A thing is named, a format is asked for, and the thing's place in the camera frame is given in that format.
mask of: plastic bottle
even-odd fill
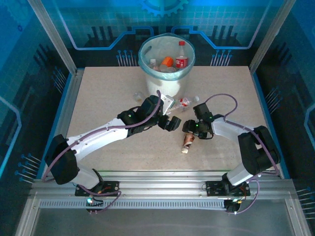
[[[142,93],[142,92],[135,92],[134,94],[133,94],[133,99],[136,101],[136,102],[138,102],[138,103],[143,103],[144,102],[144,100],[146,100],[146,96]]]
[[[166,114],[173,114],[175,112],[183,112],[188,110],[192,105],[196,104],[199,101],[199,97],[184,97],[175,102],[175,104],[166,111]]]
[[[184,52],[185,41],[179,41],[178,45],[180,49],[179,49],[179,55],[178,57],[176,57],[176,67],[181,69],[187,66],[188,57],[185,56],[185,52]]]
[[[160,71],[159,67],[157,66],[157,60],[150,59],[150,64],[148,65],[152,70]]]
[[[164,58],[164,60],[162,61],[161,65],[159,66],[159,69],[161,72],[168,72],[168,68],[171,67],[174,63],[173,58],[171,57],[166,57]]]

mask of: orange bottle cap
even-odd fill
[[[171,67],[174,63],[173,58],[171,57],[166,57],[164,58],[164,60],[162,61],[161,65],[166,65],[167,67]]]

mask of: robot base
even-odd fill
[[[117,190],[119,190],[119,182],[118,181],[102,181],[99,184],[101,184],[100,187],[101,191],[98,193],[110,193],[110,192],[115,192]],[[89,193],[87,193],[86,191],[84,191],[82,188],[77,187],[75,190],[75,196],[77,197],[88,197],[90,196]],[[107,197],[116,197],[118,194],[111,194],[108,195]]]
[[[237,187],[231,188],[224,181],[206,181],[207,196],[231,196],[231,197],[244,197],[250,196],[249,185],[245,182]]]

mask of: gear logo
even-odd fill
[[[25,21],[30,14],[27,0],[0,0],[0,5],[6,6],[7,11],[17,23]]]
[[[161,17],[176,14],[179,9],[183,10],[183,5],[187,3],[187,0],[140,0],[142,9],[153,13],[154,16],[160,15]]]

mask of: glass panel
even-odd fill
[[[146,39],[166,32],[194,45],[195,65],[249,65],[282,0],[43,2],[77,67],[85,67],[119,66],[116,56],[137,57]]]
[[[314,1],[297,1],[257,69],[289,174],[314,224]]]
[[[0,1],[0,30],[0,235],[13,235],[69,73],[26,0]]]

